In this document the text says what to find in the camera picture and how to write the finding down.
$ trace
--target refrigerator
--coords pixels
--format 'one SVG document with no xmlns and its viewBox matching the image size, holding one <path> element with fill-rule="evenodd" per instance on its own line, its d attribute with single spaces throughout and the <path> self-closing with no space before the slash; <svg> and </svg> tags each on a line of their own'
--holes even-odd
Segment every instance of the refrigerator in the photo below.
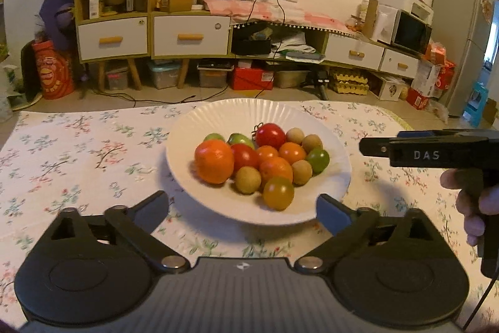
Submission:
<svg viewBox="0 0 499 333">
<path fill-rule="evenodd" d="M 433 0 L 432 7 L 432 39 L 446 47 L 447 59 L 457 65 L 440 102 L 451 116 L 462 116 L 483 67 L 492 22 L 483 14 L 482 0 Z"/>
</svg>

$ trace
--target wooden leg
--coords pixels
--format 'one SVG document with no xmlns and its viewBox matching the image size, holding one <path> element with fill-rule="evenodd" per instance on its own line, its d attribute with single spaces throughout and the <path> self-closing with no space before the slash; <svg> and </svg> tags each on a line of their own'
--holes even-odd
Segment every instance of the wooden leg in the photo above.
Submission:
<svg viewBox="0 0 499 333">
<path fill-rule="evenodd" d="M 189 59 L 184 58 L 182 60 L 182 68 L 180 68 L 179 83 L 177 84 L 178 89 L 182 89 L 184 87 L 188 69 L 189 69 Z"/>
<path fill-rule="evenodd" d="M 105 83 L 106 83 L 106 76 L 104 73 L 104 70 L 106 68 L 106 62 L 105 61 L 99 61 L 99 91 L 104 92 L 105 91 Z"/>
<path fill-rule="evenodd" d="M 137 91 L 142 90 L 142 84 L 140 82 L 139 72 L 137 71 L 137 66 L 135 65 L 135 59 L 128 59 L 128 68 L 130 68 L 130 72 L 132 73 L 133 84 L 135 85 L 135 89 Z"/>
</svg>

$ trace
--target white plate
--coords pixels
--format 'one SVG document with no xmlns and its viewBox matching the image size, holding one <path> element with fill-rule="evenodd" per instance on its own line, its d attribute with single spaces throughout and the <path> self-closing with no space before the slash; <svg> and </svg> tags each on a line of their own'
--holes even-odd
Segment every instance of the white plate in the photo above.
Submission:
<svg viewBox="0 0 499 333">
<path fill-rule="evenodd" d="M 220 133 L 228 139 L 232 133 L 242 133 L 251 137 L 258 123 L 276 123 L 285 132 L 299 127 L 306 135 L 317 134 L 331 157 L 322 174 L 295 189 L 293 203 L 283 212 L 267 208 L 259 193 L 251 196 L 238 194 L 231 188 L 231 179 L 221 187 L 210 187 L 200 182 L 191 171 L 194 150 L 206 135 Z M 205 104 L 182 115 L 170 131 L 166 155 L 176 181 L 196 201 L 223 216 L 255 225 L 294 225 L 314 219 L 317 197 L 327 193 L 341 200 L 352 173 L 345 147 L 318 119 L 288 105 L 263 99 L 227 99 Z"/>
</svg>

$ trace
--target microwave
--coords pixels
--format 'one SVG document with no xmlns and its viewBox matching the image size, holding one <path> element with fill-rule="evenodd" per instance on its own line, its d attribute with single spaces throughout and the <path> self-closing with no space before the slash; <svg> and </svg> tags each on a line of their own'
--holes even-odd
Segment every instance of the microwave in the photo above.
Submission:
<svg viewBox="0 0 499 333">
<path fill-rule="evenodd" d="M 379 5 L 372 40 L 412 53 L 425 54 L 432 27 L 411 13 Z"/>
</svg>

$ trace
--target pink cloth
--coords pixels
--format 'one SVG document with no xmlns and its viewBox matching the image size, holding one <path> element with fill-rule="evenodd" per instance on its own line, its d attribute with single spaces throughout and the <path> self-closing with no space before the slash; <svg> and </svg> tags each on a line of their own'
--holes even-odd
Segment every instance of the pink cloth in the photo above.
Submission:
<svg viewBox="0 0 499 333">
<path fill-rule="evenodd" d="M 215 16 L 230 16 L 231 23 L 245 23 L 251 13 L 251 20 L 264 20 L 266 22 L 282 23 L 283 11 L 278 5 L 268 2 L 256 2 L 253 7 L 252 1 L 236 0 L 204 0 L 208 10 Z M 281 7 L 286 13 L 286 24 L 310 26 L 320 29 L 336 30 L 353 34 L 344 23 L 333 19 L 323 13 L 313 13 L 299 8 L 295 3 L 280 1 Z"/>
</svg>

